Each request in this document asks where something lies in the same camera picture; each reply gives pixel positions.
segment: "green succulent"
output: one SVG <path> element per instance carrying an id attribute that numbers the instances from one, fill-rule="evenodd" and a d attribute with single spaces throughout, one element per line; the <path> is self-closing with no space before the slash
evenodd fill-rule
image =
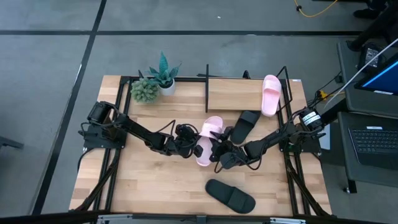
<path id="1" fill-rule="evenodd" d="M 140 78 L 131 87 L 131 96 L 139 103 L 153 103 L 159 95 L 157 83 L 148 78 Z"/>
<path id="2" fill-rule="evenodd" d="M 167 59 L 162 52 L 160 54 L 159 71 L 149 67 L 149 71 L 147 72 L 155 76 L 154 81 L 157 82 L 160 87 L 168 88 L 173 85 L 173 79 L 177 76 L 180 66 L 181 64 L 169 70 L 169 64 L 167 63 Z"/>

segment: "yellow cable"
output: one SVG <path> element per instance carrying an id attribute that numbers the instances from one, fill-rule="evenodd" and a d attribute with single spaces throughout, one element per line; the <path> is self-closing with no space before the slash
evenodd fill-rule
<path id="1" fill-rule="evenodd" d="M 299 9 L 299 11 L 301 12 L 301 14 L 303 14 L 303 16 L 307 17 L 307 18 L 313 18 L 315 16 L 319 16 L 320 14 L 324 13 L 326 10 L 328 10 L 332 5 L 334 5 L 334 3 L 336 3 L 338 0 L 335 0 L 333 3 L 331 3 L 328 7 L 326 7 L 326 9 L 322 10 L 321 12 L 318 12 L 314 15 L 308 16 L 306 15 L 301 9 Z M 299 4 L 297 4 L 297 0 L 294 0 L 294 3 L 296 3 L 296 7 L 299 6 Z"/>

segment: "wooden tabletop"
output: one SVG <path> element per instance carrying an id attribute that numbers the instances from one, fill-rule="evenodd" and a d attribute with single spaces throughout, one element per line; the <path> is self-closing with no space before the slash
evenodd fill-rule
<path id="1" fill-rule="evenodd" d="M 98 101 L 115 102 L 120 78 L 104 76 Z M 291 80 L 290 85 L 294 96 L 291 102 L 292 111 L 302 109 L 306 105 L 302 83 L 300 80 Z M 223 118 L 224 126 L 234 126 L 241 114 L 241 111 L 205 113 L 205 83 L 176 82 L 176 87 L 174 96 L 161 96 L 152 105 L 136 103 L 132 99 L 128 115 L 147 129 L 156 131 L 173 119 L 177 120 L 177 124 L 190 123 L 200 130 L 204 120 L 216 115 Z M 124 105 L 126 92 L 127 85 L 124 87 L 121 105 Z M 261 116 L 246 141 L 261 139 L 278 127 L 277 116 Z M 103 155 L 104 149 L 95 149 L 81 161 L 70 208 L 79 206 L 93 190 L 100 175 Z M 322 208 L 330 213 L 319 161 L 308 153 L 302 154 L 301 160 L 307 188 Z M 195 156 L 183 159 L 180 156 L 160 155 L 152 152 L 138 138 L 127 135 L 111 210 L 132 213 L 239 215 L 205 192 L 206 182 L 217 179 L 238 187 L 255 198 L 256 207 L 248 215 L 292 215 L 285 164 L 278 145 L 267 150 L 257 171 L 242 166 L 215 174 L 214 166 L 215 163 L 208 167 L 199 166 Z M 100 208 L 104 207 L 107 188 L 106 185 Z M 300 191 L 297 186 L 295 188 L 298 208 L 303 213 Z"/>

